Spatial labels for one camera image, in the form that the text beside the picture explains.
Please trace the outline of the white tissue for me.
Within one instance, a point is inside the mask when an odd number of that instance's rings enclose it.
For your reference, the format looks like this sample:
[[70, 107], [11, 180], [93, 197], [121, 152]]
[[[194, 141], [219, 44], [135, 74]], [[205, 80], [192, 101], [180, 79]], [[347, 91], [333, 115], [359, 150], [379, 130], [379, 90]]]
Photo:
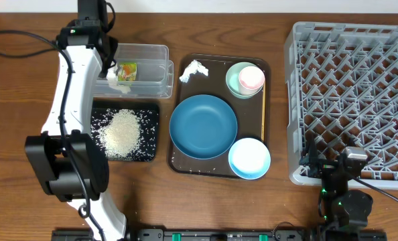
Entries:
[[208, 76], [209, 70], [203, 64], [201, 64], [197, 60], [191, 61], [188, 66], [184, 69], [182, 75], [179, 77], [180, 82], [187, 83], [191, 77], [191, 75], [195, 74], [203, 74]]
[[127, 94], [128, 92], [131, 91], [131, 88], [129, 87], [127, 83], [126, 77], [123, 75], [123, 71], [121, 67], [115, 66], [109, 69], [107, 73], [107, 82], [108, 85], [115, 90], [119, 90], [123, 94]]

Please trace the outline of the green orange snack wrapper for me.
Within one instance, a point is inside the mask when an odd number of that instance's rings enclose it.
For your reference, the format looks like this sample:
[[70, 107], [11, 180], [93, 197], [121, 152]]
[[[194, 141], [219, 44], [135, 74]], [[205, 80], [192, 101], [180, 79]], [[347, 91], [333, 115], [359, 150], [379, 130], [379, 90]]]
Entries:
[[137, 64], [135, 62], [122, 62], [118, 65], [118, 81], [135, 81], [137, 77]]

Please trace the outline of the light blue white bowl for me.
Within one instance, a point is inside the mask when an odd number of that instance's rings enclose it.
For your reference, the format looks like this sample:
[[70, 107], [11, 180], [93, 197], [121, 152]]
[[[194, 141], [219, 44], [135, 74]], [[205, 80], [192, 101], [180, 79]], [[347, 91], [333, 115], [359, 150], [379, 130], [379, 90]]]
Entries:
[[243, 138], [236, 141], [228, 152], [228, 164], [240, 178], [262, 178], [271, 165], [271, 154], [261, 141]]

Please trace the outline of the dark blue plate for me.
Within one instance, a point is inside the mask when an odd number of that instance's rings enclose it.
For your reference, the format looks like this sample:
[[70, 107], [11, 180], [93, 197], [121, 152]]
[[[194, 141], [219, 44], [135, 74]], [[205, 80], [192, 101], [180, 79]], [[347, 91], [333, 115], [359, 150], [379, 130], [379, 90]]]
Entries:
[[238, 120], [224, 100], [199, 94], [175, 107], [169, 131], [172, 143], [183, 154], [194, 159], [213, 159], [234, 143]]

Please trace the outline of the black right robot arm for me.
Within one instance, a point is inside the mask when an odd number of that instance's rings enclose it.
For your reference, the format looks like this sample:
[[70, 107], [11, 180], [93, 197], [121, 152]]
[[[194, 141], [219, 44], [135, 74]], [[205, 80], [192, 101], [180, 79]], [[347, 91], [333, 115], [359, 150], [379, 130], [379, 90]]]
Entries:
[[360, 230], [368, 224], [372, 197], [348, 188], [348, 182], [361, 175], [367, 158], [363, 148], [354, 146], [345, 147], [335, 160], [320, 157], [313, 136], [307, 139], [300, 165], [309, 167], [308, 177], [321, 180], [319, 214], [340, 230]]

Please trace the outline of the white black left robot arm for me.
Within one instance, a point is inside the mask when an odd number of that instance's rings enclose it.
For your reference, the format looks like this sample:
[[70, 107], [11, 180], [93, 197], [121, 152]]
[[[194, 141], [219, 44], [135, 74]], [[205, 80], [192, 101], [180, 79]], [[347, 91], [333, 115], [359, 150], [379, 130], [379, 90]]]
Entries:
[[127, 240], [127, 219], [108, 190], [109, 163], [92, 139], [96, 81], [114, 63], [118, 41], [109, 36], [114, 21], [106, 1], [79, 1], [78, 17], [53, 44], [58, 51], [58, 83], [51, 111], [38, 136], [28, 136], [25, 153], [48, 195], [78, 211], [94, 240]]

